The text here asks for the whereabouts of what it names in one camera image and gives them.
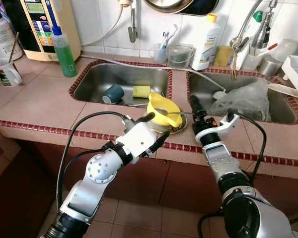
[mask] blue cup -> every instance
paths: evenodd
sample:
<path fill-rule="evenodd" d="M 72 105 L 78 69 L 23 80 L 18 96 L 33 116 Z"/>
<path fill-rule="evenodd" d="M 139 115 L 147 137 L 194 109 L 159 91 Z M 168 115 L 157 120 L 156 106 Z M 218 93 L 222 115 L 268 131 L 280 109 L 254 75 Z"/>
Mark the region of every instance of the blue cup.
<path fill-rule="evenodd" d="M 113 104 L 121 100 L 125 95 L 124 90 L 118 84 L 113 84 L 109 89 L 103 94 L 103 102 L 107 104 Z"/>

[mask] green liquid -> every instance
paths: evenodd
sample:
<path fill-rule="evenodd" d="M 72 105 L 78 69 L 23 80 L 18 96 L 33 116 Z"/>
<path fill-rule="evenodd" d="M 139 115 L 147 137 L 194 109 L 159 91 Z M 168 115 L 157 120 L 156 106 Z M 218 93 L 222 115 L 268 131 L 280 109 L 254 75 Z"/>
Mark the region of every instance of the green liquid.
<path fill-rule="evenodd" d="M 77 75 L 73 55 L 70 46 L 54 47 L 56 55 L 58 56 L 62 72 L 65 77 L 74 77 Z"/>

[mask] white bottle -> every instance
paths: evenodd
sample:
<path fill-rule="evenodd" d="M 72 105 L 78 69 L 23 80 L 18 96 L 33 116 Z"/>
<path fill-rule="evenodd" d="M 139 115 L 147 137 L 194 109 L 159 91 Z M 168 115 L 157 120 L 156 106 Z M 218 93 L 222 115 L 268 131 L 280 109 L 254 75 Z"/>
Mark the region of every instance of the white bottle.
<path fill-rule="evenodd" d="M 11 26 L 6 20 L 2 18 L 0 11 L 0 58 L 10 57 L 15 36 L 12 32 Z M 14 48 L 12 60 L 16 60 L 23 55 L 22 49 L 17 43 Z"/>
<path fill-rule="evenodd" d="M 210 57 L 217 46 L 217 41 L 221 33 L 221 27 L 216 21 L 217 15 L 209 13 L 207 15 L 207 21 L 199 29 L 199 35 L 197 36 L 199 40 L 198 43 L 194 44 L 196 51 L 190 60 L 190 66 L 194 70 L 202 70 L 209 67 Z"/>

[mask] metal pot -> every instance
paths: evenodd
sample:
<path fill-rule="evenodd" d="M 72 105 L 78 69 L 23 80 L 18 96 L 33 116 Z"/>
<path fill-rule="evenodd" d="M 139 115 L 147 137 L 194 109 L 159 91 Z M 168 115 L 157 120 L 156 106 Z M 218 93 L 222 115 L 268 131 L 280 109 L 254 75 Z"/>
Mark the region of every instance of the metal pot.
<path fill-rule="evenodd" d="M 212 12 L 219 0 L 144 0 L 151 8 L 163 13 L 203 16 Z"/>

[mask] yellow sponge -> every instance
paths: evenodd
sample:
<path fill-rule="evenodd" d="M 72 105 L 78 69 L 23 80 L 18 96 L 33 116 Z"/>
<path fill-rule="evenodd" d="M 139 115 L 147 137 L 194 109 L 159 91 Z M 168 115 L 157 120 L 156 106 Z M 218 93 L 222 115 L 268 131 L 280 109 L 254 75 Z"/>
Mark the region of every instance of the yellow sponge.
<path fill-rule="evenodd" d="M 148 98 L 150 94 L 150 86 L 134 86 L 134 98 Z"/>

